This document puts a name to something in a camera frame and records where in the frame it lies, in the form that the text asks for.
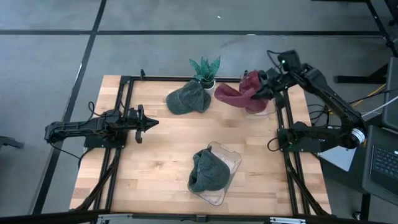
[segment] clear plastic container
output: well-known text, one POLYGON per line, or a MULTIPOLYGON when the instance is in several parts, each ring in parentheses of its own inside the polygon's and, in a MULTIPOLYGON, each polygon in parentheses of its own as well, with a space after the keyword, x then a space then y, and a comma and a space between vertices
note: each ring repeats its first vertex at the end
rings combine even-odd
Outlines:
POLYGON ((192 191, 191 192, 205 199, 210 204, 217 206, 223 203, 225 194, 229 188, 229 185, 231 185, 236 170, 238 169, 242 161, 242 157, 239 153, 231 152, 227 147, 221 145, 218 142, 209 143, 207 148, 209 147, 211 147, 211 153, 213 153, 216 157, 221 159, 228 166, 229 171, 231 172, 231 175, 229 176, 229 181, 225 185, 225 187, 221 190, 216 190, 216 191, 206 190, 204 192, 192 192, 192 191))
POLYGON ((276 112, 276 107, 274 100, 268 101, 267 107, 264 111, 255 114, 248 113, 245 108, 242 108, 242 114, 245 119, 266 119, 275 112, 276 112))

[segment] gray hat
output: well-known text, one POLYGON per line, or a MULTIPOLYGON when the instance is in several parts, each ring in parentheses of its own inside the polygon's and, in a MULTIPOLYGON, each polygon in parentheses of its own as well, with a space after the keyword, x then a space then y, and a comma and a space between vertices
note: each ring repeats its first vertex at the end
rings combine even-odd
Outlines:
POLYGON ((210 151, 211 147, 193 156, 193 170, 188 181, 192 192, 221 190, 229 181, 231 171, 228 166, 210 151))
POLYGON ((209 108, 210 102, 211 96, 195 80, 190 80, 182 88, 173 91, 166 97, 167 107, 177 115, 192 111, 203 113, 209 108))

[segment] potted plant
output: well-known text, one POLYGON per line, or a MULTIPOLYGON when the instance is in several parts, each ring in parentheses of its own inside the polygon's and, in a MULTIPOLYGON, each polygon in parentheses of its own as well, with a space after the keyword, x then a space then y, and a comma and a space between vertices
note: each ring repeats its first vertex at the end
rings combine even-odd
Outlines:
POLYGON ((218 56, 211 64, 209 64, 208 59, 204 59, 203 57, 200 59, 200 65, 196 63, 196 61, 190 59, 192 67, 196 71, 195 78, 199 80, 202 87, 208 94, 213 94, 214 88, 216 86, 215 76, 220 67, 221 56, 218 56))

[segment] table leg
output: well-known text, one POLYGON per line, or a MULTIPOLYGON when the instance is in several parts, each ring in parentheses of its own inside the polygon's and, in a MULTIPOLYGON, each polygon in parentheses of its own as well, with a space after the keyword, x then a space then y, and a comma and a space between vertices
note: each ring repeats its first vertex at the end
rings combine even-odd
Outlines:
POLYGON ((370 205, 371 205, 371 195, 370 194, 362 194, 361 211, 354 212, 353 218, 356 220, 368 221, 370 205))
POLYGON ((383 65, 377 71, 366 77, 337 75, 334 77, 336 83, 360 83, 360 84, 385 84, 388 64, 383 65))

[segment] wooden table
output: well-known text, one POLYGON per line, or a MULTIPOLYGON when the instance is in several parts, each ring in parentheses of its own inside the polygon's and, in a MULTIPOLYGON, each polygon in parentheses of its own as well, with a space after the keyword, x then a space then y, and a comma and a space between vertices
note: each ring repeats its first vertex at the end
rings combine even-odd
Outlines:
MULTIPOLYGON (((103 78, 96 103, 96 112, 113 109, 121 76, 103 78)), ((121 154, 112 212, 179 213, 211 215, 291 215, 289 190, 282 153, 270 152, 266 144, 275 137, 277 115, 272 103, 267 116, 248 115, 212 98, 203 114, 192 112, 173 115, 165 98, 185 82, 135 81, 131 107, 144 105, 145 114, 160 124, 142 134, 143 143, 129 132, 121 154), (242 163, 229 187, 223 204, 210 205, 187 189, 188 175, 193 168, 194 153, 217 141, 242 156, 242 163)), ((238 83, 229 83, 237 88, 238 83)), ((303 90, 289 89, 295 121, 310 124, 303 90)), ((271 144, 277 148, 276 141, 271 144)), ((70 208, 75 208, 97 184, 104 149, 94 149, 81 162, 70 208)), ((305 183, 326 211, 329 200, 319 161, 309 153, 301 153, 305 183)), ((298 207, 302 212, 300 191, 295 186, 298 207)), ((104 207, 107 186, 103 191, 104 207)))

